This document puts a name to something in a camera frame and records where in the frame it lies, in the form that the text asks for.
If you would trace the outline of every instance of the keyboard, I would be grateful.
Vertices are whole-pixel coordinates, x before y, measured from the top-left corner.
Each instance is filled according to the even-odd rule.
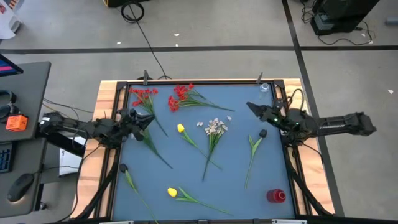
[[[0,144],[0,174],[10,172],[14,149],[11,142]]]

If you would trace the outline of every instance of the blue tabletop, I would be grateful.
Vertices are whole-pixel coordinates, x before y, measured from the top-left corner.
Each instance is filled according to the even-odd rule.
[[[246,106],[247,101],[271,105],[273,96],[268,92],[260,96],[258,85],[201,85],[195,89],[213,103],[236,110],[235,112],[209,107],[191,106],[171,112],[167,104],[173,95],[174,85],[156,86],[154,108],[161,125],[169,135],[161,131],[156,122],[149,125],[149,132],[159,154],[174,168],[164,164],[143,142],[129,138],[121,149],[120,163],[128,166],[138,191],[152,209],[157,220],[228,220],[293,218],[294,208],[289,190],[280,131],[268,123],[260,122]],[[129,107],[136,100],[129,97]],[[146,114],[140,107],[138,112]],[[209,120],[218,118],[227,123],[228,131],[221,137],[212,159],[219,170],[209,164],[205,181],[202,181],[206,158],[198,149],[189,145],[177,131],[183,124],[198,147],[208,152],[209,140],[204,128]],[[259,139],[261,129],[268,130],[267,137],[259,145],[254,157],[248,188],[244,189],[251,147]],[[179,202],[167,194],[169,187],[183,188],[195,199],[216,208],[227,210],[233,216],[190,202]],[[284,203],[269,203],[266,192],[282,189],[286,193]],[[148,209],[139,200],[125,178],[119,175],[114,201],[113,220],[153,220]]]

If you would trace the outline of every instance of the monitor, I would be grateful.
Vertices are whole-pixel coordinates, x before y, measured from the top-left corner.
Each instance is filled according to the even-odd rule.
[[[22,74],[24,71],[0,54],[0,78],[8,75]]]

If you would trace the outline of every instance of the clear plastic cup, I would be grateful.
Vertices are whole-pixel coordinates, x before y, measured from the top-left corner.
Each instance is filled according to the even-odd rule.
[[[269,85],[266,83],[263,83],[260,86],[260,99],[265,97],[267,95],[268,91],[269,91]]]

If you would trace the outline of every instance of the black floor stripe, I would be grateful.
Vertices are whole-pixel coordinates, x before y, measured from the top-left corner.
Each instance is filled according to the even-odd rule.
[[[355,50],[398,50],[398,45],[380,46],[303,46],[300,50],[305,51],[355,51]]]
[[[154,52],[204,52],[204,51],[296,51],[294,46],[198,46],[154,47]],[[301,51],[359,51],[398,50],[398,45],[380,46],[299,46]],[[97,54],[150,52],[148,47],[90,48],[90,49],[0,49],[0,54]]]
[[[153,47],[154,52],[197,52],[230,50],[293,51],[293,46],[199,46]],[[150,52],[148,47],[93,48],[93,49],[0,49],[0,54],[84,54]]]
[[[289,5],[287,4],[287,0],[282,0],[282,4],[284,6],[284,11],[287,19],[287,23],[289,26],[290,35],[292,36],[294,50],[297,56],[298,66],[301,71],[302,80],[305,88],[305,92],[307,94],[308,104],[311,108],[311,114],[315,118],[319,118],[319,113],[317,110],[317,105],[315,103],[315,97],[313,95],[310,79],[308,77],[307,68],[305,67],[304,58],[300,49],[299,40],[296,35],[296,30],[293,24],[292,15],[290,13]],[[335,179],[335,175],[333,173],[333,168],[331,165],[331,160],[328,152],[328,148],[326,145],[326,140],[324,137],[318,138],[320,150],[322,153],[322,157],[324,160],[326,178],[328,180],[328,185],[333,201],[333,205],[335,208],[335,213],[339,216],[344,216],[343,206],[341,204],[340,196],[337,189],[337,183]]]

